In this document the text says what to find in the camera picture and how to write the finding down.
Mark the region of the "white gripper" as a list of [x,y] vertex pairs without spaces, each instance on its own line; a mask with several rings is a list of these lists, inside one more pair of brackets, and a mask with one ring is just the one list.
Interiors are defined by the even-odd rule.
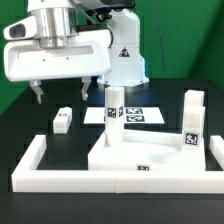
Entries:
[[12,81],[31,81],[30,88],[42,103],[39,80],[82,78],[82,99],[88,99],[91,78],[111,71],[108,48],[112,37],[108,29],[79,32],[67,39],[65,47],[42,48],[36,39],[37,19],[29,16],[3,31],[4,70]]

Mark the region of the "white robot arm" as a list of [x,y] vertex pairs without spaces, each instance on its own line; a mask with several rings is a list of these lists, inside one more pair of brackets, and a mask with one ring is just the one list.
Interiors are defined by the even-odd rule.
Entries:
[[140,54],[135,0],[28,0],[29,16],[4,29],[4,70],[28,81],[41,100],[43,80],[92,77],[128,90],[149,82]]

